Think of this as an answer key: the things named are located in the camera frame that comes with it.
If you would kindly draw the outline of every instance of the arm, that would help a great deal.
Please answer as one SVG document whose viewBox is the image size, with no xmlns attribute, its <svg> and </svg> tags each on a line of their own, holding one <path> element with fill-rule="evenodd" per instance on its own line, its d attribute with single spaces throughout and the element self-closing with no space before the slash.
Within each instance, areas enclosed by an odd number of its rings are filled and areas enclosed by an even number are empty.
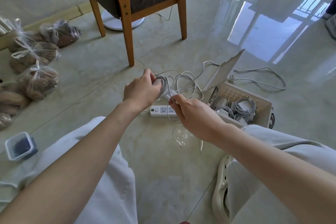
<svg viewBox="0 0 336 224">
<path fill-rule="evenodd" d="M 153 73 L 125 87 L 124 101 L 96 128 L 57 159 L 0 214 L 0 223 L 73 223 L 102 177 L 121 136 L 132 120 L 158 97 Z"/>
<path fill-rule="evenodd" d="M 171 107 L 198 138 L 225 150 L 255 175 L 303 223 L 334 223 L 336 177 L 226 124 L 198 100 L 173 96 Z"/>
</svg>

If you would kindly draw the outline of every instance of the power strip switch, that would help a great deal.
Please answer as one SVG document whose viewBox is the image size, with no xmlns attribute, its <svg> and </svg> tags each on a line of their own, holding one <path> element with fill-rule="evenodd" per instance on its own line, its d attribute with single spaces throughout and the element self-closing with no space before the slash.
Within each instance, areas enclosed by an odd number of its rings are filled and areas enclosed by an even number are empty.
<svg viewBox="0 0 336 224">
<path fill-rule="evenodd" d="M 152 105 L 150 107 L 150 115 L 152 117 L 177 117 L 175 111 L 170 106 L 166 105 Z"/>
</svg>

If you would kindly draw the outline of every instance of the plastic box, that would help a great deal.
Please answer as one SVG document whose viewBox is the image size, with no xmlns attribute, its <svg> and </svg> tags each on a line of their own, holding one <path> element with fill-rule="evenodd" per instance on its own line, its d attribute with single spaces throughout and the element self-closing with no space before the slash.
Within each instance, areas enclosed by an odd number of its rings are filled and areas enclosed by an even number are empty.
<svg viewBox="0 0 336 224">
<path fill-rule="evenodd" d="M 250 97 L 255 101 L 257 106 L 253 124 L 268 128 L 270 125 L 273 110 L 272 103 L 268 99 L 253 94 L 249 91 L 243 90 L 242 88 L 234 86 L 227 82 L 228 76 L 232 74 L 234 65 L 237 63 L 237 61 L 239 60 L 240 56 L 244 53 L 244 51 L 245 50 L 240 51 L 236 56 L 222 63 L 220 67 L 216 70 L 210 81 L 205 86 L 204 91 L 211 90 L 216 86 L 218 86 L 218 92 L 215 98 L 225 97 L 229 101 L 236 101 L 240 98 Z M 243 125 L 240 122 L 230 118 L 229 116 L 221 116 L 221 115 L 219 116 L 226 123 L 234 124 L 238 128 L 243 127 Z"/>
<path fill-rule="evenodd" d="M 8 159 L 11 161 L 28 159 L 38 152 L 34 138 L 30 137 L 27 132 L 21 132 L 7 139 L 5 148 Z"/>
</svg>

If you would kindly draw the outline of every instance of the forearm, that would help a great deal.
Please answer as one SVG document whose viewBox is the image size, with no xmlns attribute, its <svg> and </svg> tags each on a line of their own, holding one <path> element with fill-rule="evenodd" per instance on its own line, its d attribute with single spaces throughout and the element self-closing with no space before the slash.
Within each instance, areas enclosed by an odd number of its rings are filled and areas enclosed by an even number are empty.
<svg viewBox="0 0 336 224">
<path fill-rule="evenodd" d="M 73 223 L 95 190 L 125 129 L 140 111 L 132 103 L 120 103 L 25 188 L 1 213 L 0 222 Z"/>
<path fill-rule="evenodd" d="M 236 158 L 304 223 L 334 222 L 336 177 L 223 124 L 213 143 Z"/>
</svg>

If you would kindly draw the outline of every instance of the left hand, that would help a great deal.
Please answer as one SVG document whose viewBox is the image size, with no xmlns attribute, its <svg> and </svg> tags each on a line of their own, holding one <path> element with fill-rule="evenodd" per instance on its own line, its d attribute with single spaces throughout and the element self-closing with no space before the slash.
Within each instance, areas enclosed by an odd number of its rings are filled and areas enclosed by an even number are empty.
<svg viewBox="0 0 336 224">
<path fill-rule="evenodd" d="M 124 90 L 124 102 L 131 101 L 138 106 L 142 111 L 149 107 L 155 100 L 157 100 L 161 91 L 162 84 L 155 82 L 155 76 L 149 68 L 143 72 L 143 76 L 135 78 L 131 83 L 126 84 Z"/>
</svg>

